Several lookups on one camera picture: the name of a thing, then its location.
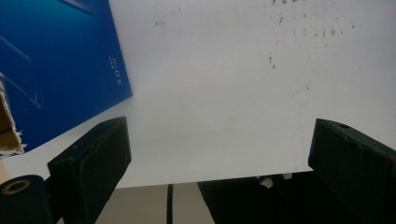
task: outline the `white surface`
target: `white surface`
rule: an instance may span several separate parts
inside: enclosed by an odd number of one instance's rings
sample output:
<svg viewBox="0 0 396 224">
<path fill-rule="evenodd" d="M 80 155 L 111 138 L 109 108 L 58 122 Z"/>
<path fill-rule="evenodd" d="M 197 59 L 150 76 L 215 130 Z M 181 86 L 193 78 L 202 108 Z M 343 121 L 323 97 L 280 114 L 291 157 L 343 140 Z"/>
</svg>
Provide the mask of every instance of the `white surface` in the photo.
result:
<svg viewBox="0 0 396 224">
<path fill-rule="evenodd" d="M 133 156 L 119 188 L 308 170 L 316 118 L 396 148 L 396 1 L 282 2 L 111 0 L 133 99 L 4 160 L 10 175 L 47 176 L 119 115 Z"/>
</svg>

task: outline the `black mechanical part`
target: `black mechanical part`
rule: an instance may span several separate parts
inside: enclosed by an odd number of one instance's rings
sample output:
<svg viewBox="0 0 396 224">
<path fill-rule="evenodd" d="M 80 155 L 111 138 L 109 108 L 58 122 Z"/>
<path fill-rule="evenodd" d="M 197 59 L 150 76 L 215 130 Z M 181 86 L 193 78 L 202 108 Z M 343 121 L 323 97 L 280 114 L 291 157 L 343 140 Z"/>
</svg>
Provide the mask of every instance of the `black mechanical part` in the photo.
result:
<svg viewBox="0 0 396 224">
<path fill-rule="evenodd" d="M 256 177 L 198 182 L 217 224 L 275 223 L 269 190 Z"/>
<path fill-rule="evenodd" d="M 131 161 L 126 118 L 96 125 L 48 163 L 66 223 L 94 223 Z"/>
<path fill-rule="evenodd" d="M 345 124 L 317 119 L 308 163 L 364 223 L 396 223 L 396 151 Z"/>
<path fill-rule="evenodd" d="M 126 118 L 93 127 L 48 163 L 50 177 L 0 185 L 0 223 L 94 223 L 131 162 Z"/>
</svg>

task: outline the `cardboard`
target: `cardboard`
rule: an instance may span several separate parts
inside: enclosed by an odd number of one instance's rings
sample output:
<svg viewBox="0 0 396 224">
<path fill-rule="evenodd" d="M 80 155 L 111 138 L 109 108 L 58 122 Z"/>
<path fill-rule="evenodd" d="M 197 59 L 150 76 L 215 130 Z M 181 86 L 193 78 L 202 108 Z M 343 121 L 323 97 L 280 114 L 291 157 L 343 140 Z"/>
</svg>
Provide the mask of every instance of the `cardboard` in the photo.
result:
<svg viewBox="0 0 396 224">
<path fill-rule="evenodd" d="M 0 92 L 0 158 L 130 97 L 108 1 L 1 1 Z"/>
</svg>

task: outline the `blue board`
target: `blue board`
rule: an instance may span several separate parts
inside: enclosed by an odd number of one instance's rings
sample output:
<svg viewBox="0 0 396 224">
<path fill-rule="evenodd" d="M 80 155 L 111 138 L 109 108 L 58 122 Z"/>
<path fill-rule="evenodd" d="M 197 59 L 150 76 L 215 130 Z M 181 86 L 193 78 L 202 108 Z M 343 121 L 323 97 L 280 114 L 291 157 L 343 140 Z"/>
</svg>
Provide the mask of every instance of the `blue board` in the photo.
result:
<svg viewBox="0 0 396 224">
<path fill-rule="evenodd" d="M 106 0 L 2 0 L 0 72 L 25 152 L 132 96 Z"/>
</svg>

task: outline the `gray floor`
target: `gray floor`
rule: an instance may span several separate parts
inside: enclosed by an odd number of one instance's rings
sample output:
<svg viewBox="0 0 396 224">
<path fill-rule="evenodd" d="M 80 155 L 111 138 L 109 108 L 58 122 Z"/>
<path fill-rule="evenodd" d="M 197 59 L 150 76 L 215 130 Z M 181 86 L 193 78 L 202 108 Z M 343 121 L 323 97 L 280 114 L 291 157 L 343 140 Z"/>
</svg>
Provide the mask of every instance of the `gray floor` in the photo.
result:
<svg viewBox="0 0 396 224">
<path fill-rule="evenodd" d="M 96 223 L 166 223 L 167 186 L 116 189 Z M 174 185 L 174 224 L 212 224 L 196 183 Z"/>
</svg>

